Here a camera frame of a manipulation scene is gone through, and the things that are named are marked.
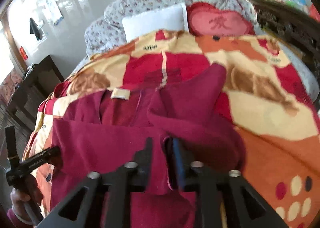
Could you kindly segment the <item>person's left hand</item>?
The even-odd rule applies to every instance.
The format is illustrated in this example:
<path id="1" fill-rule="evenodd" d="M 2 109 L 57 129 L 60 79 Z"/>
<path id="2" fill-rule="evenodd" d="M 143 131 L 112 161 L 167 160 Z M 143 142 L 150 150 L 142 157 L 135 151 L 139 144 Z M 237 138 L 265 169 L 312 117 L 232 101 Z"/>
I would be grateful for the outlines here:
<path id="1" fill-rule="evenodd" d="M 10 199 L 15 213 L 23 220 L 31 221 L 31 218 L 25 210 L 24 203 L 29 202 L 31 200 L 30 196 L 32 196 L 33 201 L 35 201 L 37 205 L 41 205 L 43 194 L 40 191 L 34 176 L 28 175 L 25 180 L 28 187 L 28 192 L 24 193 L 22 190 L 13 188 L 10 194 Z"/>

